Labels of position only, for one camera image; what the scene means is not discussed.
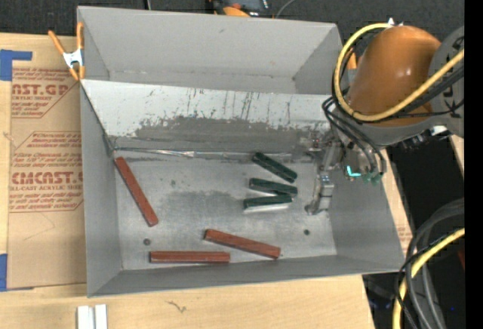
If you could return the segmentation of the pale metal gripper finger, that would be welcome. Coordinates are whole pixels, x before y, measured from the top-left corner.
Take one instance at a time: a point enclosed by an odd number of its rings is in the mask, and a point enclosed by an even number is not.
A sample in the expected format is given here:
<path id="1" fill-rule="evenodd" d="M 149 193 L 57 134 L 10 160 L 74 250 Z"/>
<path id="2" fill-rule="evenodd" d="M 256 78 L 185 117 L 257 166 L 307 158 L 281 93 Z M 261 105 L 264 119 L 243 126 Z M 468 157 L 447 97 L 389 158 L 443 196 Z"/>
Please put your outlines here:
<path id="1" fill-rule="evenodd" d="M 327 211 L 333 198 L 334 186 L 323 186 L 319 194 L 319 203 L 316 213 Z"/>
<path id="2" fill-rule="evenodd" d="M 323 186 L 333 186 L 334 183 L 331 181 L 331 178 L 329 177 L 329 175 L 327 173 L 320 173 L 318 174 L 316 180 L 315 180 L 315 186 L 314 186 L 314 190 L 313 190 L 313 194 L 312 194 L 312 200 L 310 203 L 308 203 L 306 206 L 305 206 L 305 210 L 307 212 L 308 215 L 316 215 L 316 210 L 317 210 L 317 207 L 318 207 L 318 203 L 319 203 L 319 194 L 320 194 L 320 191 L 321 191 L 321 188 Z"/>

